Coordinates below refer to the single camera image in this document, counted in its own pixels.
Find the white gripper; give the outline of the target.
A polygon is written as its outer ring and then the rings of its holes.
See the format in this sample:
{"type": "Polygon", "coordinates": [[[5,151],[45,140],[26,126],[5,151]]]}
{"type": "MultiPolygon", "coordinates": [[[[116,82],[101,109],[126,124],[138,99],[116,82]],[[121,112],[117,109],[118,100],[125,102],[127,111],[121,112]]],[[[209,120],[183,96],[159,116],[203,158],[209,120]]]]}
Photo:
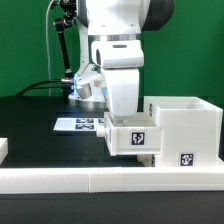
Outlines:
{"type": "Polygon", "coordinates": [[[107,105],[116,118],[134,116],[138,107],[139,70],[103,69],[107,88],[107,105]]]}

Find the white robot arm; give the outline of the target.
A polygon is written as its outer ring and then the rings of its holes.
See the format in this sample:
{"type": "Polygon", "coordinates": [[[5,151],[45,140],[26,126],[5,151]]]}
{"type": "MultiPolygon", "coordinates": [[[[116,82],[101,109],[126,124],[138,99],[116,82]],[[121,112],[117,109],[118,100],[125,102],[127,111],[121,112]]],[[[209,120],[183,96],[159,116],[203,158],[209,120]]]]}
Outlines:
{"type": "Polygon", "coordinates": [[[104,100],[117,119],[137,112],[143,31],[158,31],[174,13],[175,0],[77,0],[81,63],[78,95],[104,100]]]}

